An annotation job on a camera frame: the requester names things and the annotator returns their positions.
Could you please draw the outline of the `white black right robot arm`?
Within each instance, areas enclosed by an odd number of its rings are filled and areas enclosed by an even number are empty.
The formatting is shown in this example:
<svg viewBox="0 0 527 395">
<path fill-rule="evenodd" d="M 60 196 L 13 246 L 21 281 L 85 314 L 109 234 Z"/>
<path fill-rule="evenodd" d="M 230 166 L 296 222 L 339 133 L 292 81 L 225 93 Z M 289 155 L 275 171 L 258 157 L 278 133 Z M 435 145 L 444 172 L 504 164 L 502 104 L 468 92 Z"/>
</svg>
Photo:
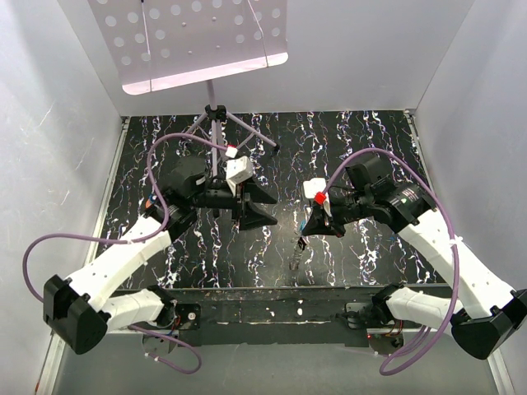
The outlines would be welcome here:
<svg viewBox="0 0 527 395">
<path fill-rule="evenodd" d="M 342 196 L 330 194 L 332 179 L 303 183 L 311 214 L 302 235 L 342 237 L 347 224 L 366 218 L 387 225 L 433 266 L 452 296 L 435 297 L 390 284 L 374 294 L 368 306 L 348 313 L 350 324 L 372 328 L 410 321 L 439 333 L 450 331 L 466 353 L 487 359 L 524 324 L 525 290 L 501 280 L 455 235 L 440 203 L 420 179 L 395 181 L 381 152 L 359 151 L 338 167 L 334 175 L 345 172 L 352 184 Z"/>
</svg>

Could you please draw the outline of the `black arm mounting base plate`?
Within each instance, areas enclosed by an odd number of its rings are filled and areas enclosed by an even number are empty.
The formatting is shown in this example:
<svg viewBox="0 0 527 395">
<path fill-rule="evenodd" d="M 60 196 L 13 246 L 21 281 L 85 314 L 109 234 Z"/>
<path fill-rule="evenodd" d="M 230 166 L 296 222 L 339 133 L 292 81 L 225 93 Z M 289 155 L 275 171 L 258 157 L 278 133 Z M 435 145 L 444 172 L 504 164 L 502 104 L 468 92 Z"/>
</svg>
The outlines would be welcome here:
<svg viewBox="0 0 527 395">
<path fill-rule="evenodd" d="M 366 347 L 369 332 L 391 337 L 416 324 L 356 327 L 349 313 L 366 307 L 378 286 L 173 289 L 175 312 L 160 330 L 192 346 L 343 344 Z"/>
</svg>

